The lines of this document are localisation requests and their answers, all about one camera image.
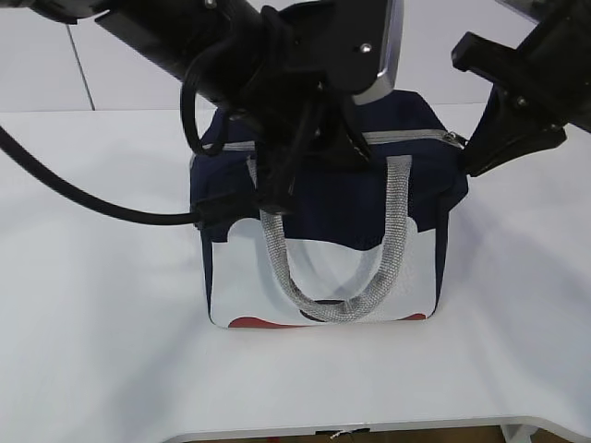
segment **gray mesh handle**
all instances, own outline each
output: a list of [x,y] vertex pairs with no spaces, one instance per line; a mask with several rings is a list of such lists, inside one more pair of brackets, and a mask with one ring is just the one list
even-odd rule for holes
[[[357,321],[372,313],[391,292],[403,264],[408,220],[408,182],[412,166],[409,155],[388,158],[386,222],[380,268],[360,295],[338,305],[321,305],[304,295],[291,276],[287,243],[281,216],[260,212],[273,272],[285,294],[309,316],[328,323]],[[257,182],[254,161],[248,162],[253,181]]]

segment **bag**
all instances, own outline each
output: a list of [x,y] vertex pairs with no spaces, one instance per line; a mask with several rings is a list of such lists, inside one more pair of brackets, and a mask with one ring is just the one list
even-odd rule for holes
[[[426,319],[440,298],[450,210],[467,194],[462,145],[413,92],[357,107],[363,173],[305,168],[298,211],[201,232],[211,321],[225,328]],[[219,133],[217,113],[203,140]],[[255,137],[232,122],[225,151],[197,157],[191,201],[255,189]]]

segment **zipper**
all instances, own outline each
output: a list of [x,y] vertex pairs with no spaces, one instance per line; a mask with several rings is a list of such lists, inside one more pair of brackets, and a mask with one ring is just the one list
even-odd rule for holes
[[[366,132],[363,134],[369,145],[384,145],[386,143],[397,143],[413,140],[438,140],[456,148],[465,148],[467,140],[455,132],[448,132],[441,129],[417,129],[410,131],[378,131]],[[224,150],[245,151],[254,150],[254,141],[239,141],[236,143],[226,143]]]

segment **red patch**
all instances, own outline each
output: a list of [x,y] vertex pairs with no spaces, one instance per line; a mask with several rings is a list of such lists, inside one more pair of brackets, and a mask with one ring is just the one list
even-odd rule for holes
[[407,321],[407,320],[418,321],[418,320],[426,320],[426,319],[427,319],[427,316],[425,314],[414,314],[413,316],[403,318],[403,321]]
[[298,328],[297,326],[276,325],[260,318],[243,317],[237,318],[230,323],[230,328],[256,328],[256,329],[289,329]]
[[[426,320],[427,316],[425,314],[414,314],[413,316],[403,318],[402,321],[419,321],[419,320]],[[291,328],[304,328],[302,326],[285,326],[285,325],[277,325],[275,323],[270,323],[265,320],[261,320],[260,318],[254,317],[242,317],[237,318],[232,323],[230,323],[230,328],[232,329],[291,329]]]

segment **white tabletop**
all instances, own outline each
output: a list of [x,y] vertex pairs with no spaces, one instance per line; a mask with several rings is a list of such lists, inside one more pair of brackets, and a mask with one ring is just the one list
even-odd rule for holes
[[[481,110],[437,108],[466,135]],[[175,112],[0,123],[103,198],[187,208]],[[106,219],[0,155],[0,441],[503,423],[591,441],[591,136],[571,137],[472,182],[433,319],[279,331],[209,322],[193,228]]]

